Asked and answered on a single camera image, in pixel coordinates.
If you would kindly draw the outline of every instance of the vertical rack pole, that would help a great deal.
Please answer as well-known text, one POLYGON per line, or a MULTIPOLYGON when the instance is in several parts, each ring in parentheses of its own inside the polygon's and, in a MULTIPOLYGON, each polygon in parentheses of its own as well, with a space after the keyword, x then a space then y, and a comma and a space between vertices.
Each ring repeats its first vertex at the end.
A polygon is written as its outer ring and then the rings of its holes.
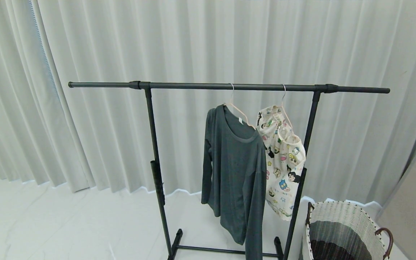
POLYGON ((168 259, 172 260, 174 258, 174 255, 173 255, 172 248, 171 248, 171 240, 170 240, 170 233, 168 231, 168 223, 166 222, 165 195, 163 193, 163 183, 162 183, 161 171, 160 171, 160 157, 158 155, 157 132, 155 131, 155 119, 153 118, 152 92, 150 91, 150 86, 146 86, 143 89, 146 92, 147 112, 149 114, 150 133, 152 135, 153 155, 155 157, 155 161, 151 161, 150 165, 152 166, 153 181, 155 183, 158 206, 160 208, 160 216, 161 216, 161 221, 163 224, 163 232, 165 233, 166 247, 168 248, 168 259))
MULTIPOLYGON (((314 91, 312 96, 311 112, 309 113, 309 120, 307 122, 306 136, 304 137, 304 150, 307 151, 309 148, 309 142, 311 141, 312 127, 314 126, 314 120, 317 113, 317 105, 319 104, 321 91, 314 91)), ((292 244, 294 227, 296 224, 296 218, 298 217, 299 202, 301 201, 301 195, 303 193, 304 180, 306 178, 307 169, 304 168, 301 173, 298 190, 296 191, 295 203, 293 206, 292 220, 290 221, 289 234, 287 236, 287 243, 285 244, 285 250, 283 252, 283 260, 287 260, 290 253, 290 246, 292 244)))

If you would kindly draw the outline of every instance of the garment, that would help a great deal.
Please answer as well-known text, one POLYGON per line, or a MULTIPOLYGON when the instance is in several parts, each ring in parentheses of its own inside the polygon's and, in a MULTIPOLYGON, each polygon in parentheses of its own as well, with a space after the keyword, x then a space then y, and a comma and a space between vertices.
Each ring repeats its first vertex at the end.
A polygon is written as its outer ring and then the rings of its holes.
POLYGON ((207 115, 201 202, 208 203, 246 259, 263 258, 266 158, 259 133, 220 105, 207 115))
POLYGON ((282 107, 259 111, 257 125, 266 148, 266 201, 281 219, 290 220, 306 152, 282 107))

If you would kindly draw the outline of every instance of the rack foot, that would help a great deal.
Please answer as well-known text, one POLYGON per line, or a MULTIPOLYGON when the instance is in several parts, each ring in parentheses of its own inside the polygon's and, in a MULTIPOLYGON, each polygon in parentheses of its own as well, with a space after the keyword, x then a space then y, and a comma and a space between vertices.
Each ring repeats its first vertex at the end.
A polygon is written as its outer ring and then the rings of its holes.
POLYGON ((181 242, 182 235, 183 235, 182 229, 179 229, 178 232, 176 232, 176 237, 171 247, 173 255, 169 255, 168 260, 174 260, 174 258, 176 257, 176 253, 178 252, 178 246, 179 246, 179 243, 181 242))
POLYGON ((282 244, 280 243, 279 237, 276 237, 274 239, 274 245, 276 246, 277 259, 283 260, 282 244))

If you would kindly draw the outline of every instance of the hanger hook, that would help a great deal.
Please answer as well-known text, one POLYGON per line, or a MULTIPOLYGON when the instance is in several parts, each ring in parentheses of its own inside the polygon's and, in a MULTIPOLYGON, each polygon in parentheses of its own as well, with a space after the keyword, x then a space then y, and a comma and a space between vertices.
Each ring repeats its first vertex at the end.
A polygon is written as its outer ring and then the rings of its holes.
POLYGON ((285 84, 282 84, 282 86, 283 86, 283 90, 284 90, 284 93, 283 93, 283 96, 282 96, 282 107, 283 107, 283 99, 285 97, 285 94, 287 93, 287 88, 285 87, 285 84))
POLYGON ((233 104, 234 102, 233 102, 233 99, 234 99, 234 90, 235 90, 235 88, 234 88, 234 84, 232 84, 232 83, 230 83, 231 84, 231 86, 232 86, 232 94, 231 94, 231 104, 233 104))

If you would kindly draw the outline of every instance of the dark gray shirt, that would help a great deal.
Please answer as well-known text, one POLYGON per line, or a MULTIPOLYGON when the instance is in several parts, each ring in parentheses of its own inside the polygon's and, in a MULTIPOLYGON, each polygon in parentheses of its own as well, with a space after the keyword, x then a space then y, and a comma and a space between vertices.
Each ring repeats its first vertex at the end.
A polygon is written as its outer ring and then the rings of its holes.
POLYGON ((246 259, 263 258, 266 158, 263 140, 227 107, 208 111, 201 202, 208 203, 246 259))

